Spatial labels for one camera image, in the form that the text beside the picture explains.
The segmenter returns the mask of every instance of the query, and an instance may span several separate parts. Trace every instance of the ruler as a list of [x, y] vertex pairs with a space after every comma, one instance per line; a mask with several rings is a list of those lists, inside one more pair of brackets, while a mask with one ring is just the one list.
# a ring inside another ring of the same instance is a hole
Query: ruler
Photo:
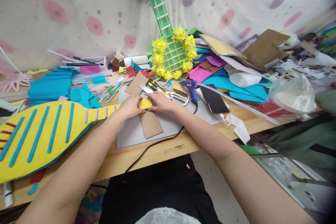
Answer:
[[150, 89], [149, 87], [146, 87], [144, 84], [139, 83], [138, 87], [141, 88], [143, 91], [145, 91], [146, 93], [153, 93], [153, 90]]

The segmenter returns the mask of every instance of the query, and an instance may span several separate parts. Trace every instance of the workbench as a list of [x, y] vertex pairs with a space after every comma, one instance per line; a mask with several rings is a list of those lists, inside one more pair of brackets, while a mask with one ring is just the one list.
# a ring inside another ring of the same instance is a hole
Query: workbench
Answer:
[[[239, 119], [243, 120], [249, 134], [254, 134], [260, 131], [264, 131], [275, 127], [276, 125], [262, 119], [251, 111], [232, 103], [229, 100], [224, 100], [229, 104], [230, 113], [237, 116]], [[118, 103], [118, 94], [112, 99], [110, 103], [104, 103], [103, 106], [113, 105]], [[280, 121], [281, 124], [289, 123], [290, 121]], [[54, 172], [63, 164], [63, 162], [93, 133], [94, 129], [98, 128], [103, 121], [95, 123], [90, 129], [69, 149], [67, 150], [54, 164], [49, 166], [43, 176], [42, 181], [38, 185], [37, 191], [28, 196], [28, 191], [31, 189], [32, 184], [29, 184], [31, 176], [27, 176], [22, 179], [14, 180], [12, 182], [13, 186], [13, 196], [14, 196], [14, 206], [21, 205], [26, 202], [32, 201], [39, 191], [44, 187], [47, 181], [52, 177]], [[233, 132], [234, 126], [226, 126], [224, 123], [214, 125], [216, 129], [224, 133], [231, 140], [237, 139], [237, 135]], [[152, 144], [154, 141], [146, 142], [143, 144], [130, 146], [123, 149], [116, 149], [116, 143], [114, 142], [107, 152], [107, 155], [96, 174], [93, 183], [104, 180], [119, 174], [123, 174], [126, 169], [141, 155], [147, 146]], [[151, 147], [145, 155], [140, 159], [140, 161], [132, 168], [136, 170], [142, 167], [150, 166], [168, 159], [173, 159], [185, 154], [196, 152], [201, 148], [194, 141], [188, 132], [181, 133], [175, 139], [162, 142], [158, 145]], [[4, 198], [0, 199], [0, 210], [4, 209], [5, 203]]]

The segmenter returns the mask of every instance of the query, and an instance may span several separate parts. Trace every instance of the cutting mat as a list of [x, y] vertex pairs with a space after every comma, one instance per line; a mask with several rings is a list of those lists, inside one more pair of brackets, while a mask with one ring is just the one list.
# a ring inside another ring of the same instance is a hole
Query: cutting mat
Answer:
[[[125, 93], [126, 88], [126, 86], [123, 86], [119, 90], [119, 103], [122, 103], [129, 96], [129, 94]], [[142, 91], [140, 95], [143, 98], [147, 98], [144, 93], [145, 92]], [[191, 112], [195, 111], [195, 108], [190, 103], [186, 106], [186, 109]], [[117, 149], [142, 144], [144, 142], [153, 141], [159, 138], [173, 136], [176, 135], [178, 131], [182, 128], [182, 124], [180, 124], [172, 114], [156, 113], [156, 115], [161, 123], [163, 129], [162, 133], [146, 139], [139, 116], [135, 116], [126, 120], [120, 127], [117, 134]], [[196, 115], [202, 118], [204, 121], [207, 121], [211, 125], [223, 122], [220, 115], [211, 114], [207, 105], [201, 100], [198, 101], [198, 110], [196, 112]]]

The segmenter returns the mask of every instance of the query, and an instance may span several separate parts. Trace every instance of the blue glue gun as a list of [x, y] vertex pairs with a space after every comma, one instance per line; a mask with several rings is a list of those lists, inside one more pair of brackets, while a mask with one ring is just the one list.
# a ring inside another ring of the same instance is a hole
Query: blue glue gun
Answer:
[[185, 86], [187, 87], [188, 91], [189, 91], [189, 94], [190, 94], [190, 98], [191, 98], [191, 102], [193, 104], [196, 104], [197, 103], [197, 94], [196, 94], [196, 88], [198, 87], [198, 84], [197, 84], [197, 81], [195, 80], [182, 80], [180, 81], [180, 84], [182, 86]]

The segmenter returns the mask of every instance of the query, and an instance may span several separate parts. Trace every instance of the blue stripe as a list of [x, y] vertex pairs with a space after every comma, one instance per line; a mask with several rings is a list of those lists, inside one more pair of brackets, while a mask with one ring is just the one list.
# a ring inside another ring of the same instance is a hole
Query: blue stripe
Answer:
[[35, 154], [35, 151], [36, 151], [36, 147], [37, 147], [37, 143], [38, 143], [38, 141], [40, 139], [42, 128], [44, 126], [44, 122], [46, 121], [48, 112], [49, 112], [49, 106], [47, 106], [47, 108], [45, 109], [42, 121], [40, 123], [40, 127], [39, 127], [39, 129], [37, 131], [37, 134], [36, 134], [33, 146], [31, 147], [31, 151], [30, 151], [30, 154], [29, 154], [29, 157], [28, 157], [28, 160], [27, 160], [28, 163], [30, 163], [33, 160], [33, 157], [34, 157], [34, 154]]
[[50, 137], [50, 141], [49, 141], [49, 146], [48, 146], [48, 153], [51, 152], [51, 149], [53, 148], [53, 143], [54, 143], [54, 137], [55, 137], [55, 133], [56, 133], [56, 128], [57, 128], [57, 124], [58, 124], [58, 119], [60, 117], [60, 113], [61, 113], [61, 108], [62, 108], [62, 105], [60, 104], [58, 106], [58, 111], [57, 111], [57, 115], [56, 115], [56, 118], [55, 118], [55, 124], [54, 124], [54, 128], [52, 129], [52, 133], [51, 133], [51, 137]]
[[19, 122], [17, 123], [16, 127], [14, 128], [13, 133], [11, 134], [9, 140], [7, 141], [5, 147], [3, 148], [2, 152], [1, 152], [0, 162], [5, 158], [6, 153], [7, 153], [8, 149], [9, 149], [9, 147], [11, 146], [11, 144], [12, 144], [14, 138], [15, 138], [15, 135], [18, 132], [18, 130], [19, 130], [19, 128], [20, 128], [20, 126], [21, 126], [21, 124], [22, 124], [22, 122], [23, 122], [24, 119], [25, 119], [25, 117], [21, 117], [20, 120], [19, 120]]
[[70, 110], [70, 117], [69, 117], [69, 125], [68, 125], [68, 131], [66, 132], [66, 139], [65, 139], [65, 143], [67, 144], [69, 142], [69, 138], [70, 138], [70, 131], [71, 131], [71, 124], [72, 124], [72, 116], [74, 114], [74, 107], [75, 104], [71, 103], [71, 110]]
[[29, 131], [29, 129], [30, 129], [30, 126], [31, 126], [31, 124], [32, 124], [32, 122], [33, 122], [33, 120], [34, 120], [34, 117], [35, 117], [36, 112], [37, 112], [37, 109], [34, 109], [32, 115], [31, 115], [30, 118], [29, 118], [29, 121], [28, 121], [28, 123], [27, 123], [27, 126], [26, 126], [26, 128], [24, 129], [24, 132], [23, 132], [23, 134], [22, 134], [22, 137], [21, 137], [19, 143], [17, 144], [16, 150], [15, 150], [13, 156], [12, 156], [12, 159], [10, 160], [9, 167], [13, 167], [14, 164], [15, 164], [15, 161], [16, 161], [16, 159], [17, 159], [17, 156], [19, 155], [19, 152], [20, 152], [20, 150], [21, 150], [21, 147], [22, 147], [22, 145], [23, 145], [23, 142], [25, 141], [25, 138], [26, 138], [26, 136], [27, 136], [27, 134], [28, 134], [28, 131]]

